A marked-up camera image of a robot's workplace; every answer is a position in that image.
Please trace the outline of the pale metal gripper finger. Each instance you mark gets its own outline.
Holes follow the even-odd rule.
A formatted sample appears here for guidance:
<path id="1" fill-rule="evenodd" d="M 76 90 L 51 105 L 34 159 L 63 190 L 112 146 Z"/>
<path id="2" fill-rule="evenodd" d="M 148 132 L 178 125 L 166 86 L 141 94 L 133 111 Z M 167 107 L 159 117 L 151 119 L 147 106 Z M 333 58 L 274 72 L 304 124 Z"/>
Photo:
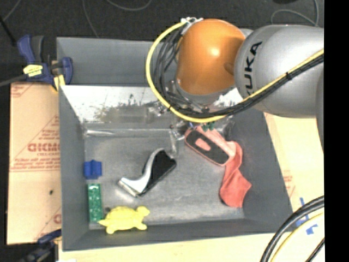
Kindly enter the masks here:
<path id="1" fill-rule="evenodd" d="M 172 158 L 177 158 L 179 155 L 179 140 L 171 135 L 170 136 L 170 156 Z"/>
<path id="2" fill-rule="evenodd" d="M 176 140 L 182 140 L 188 129 L 190 129 L 189 123 L 176 123 L 171 126 L 171 133 Z"/>

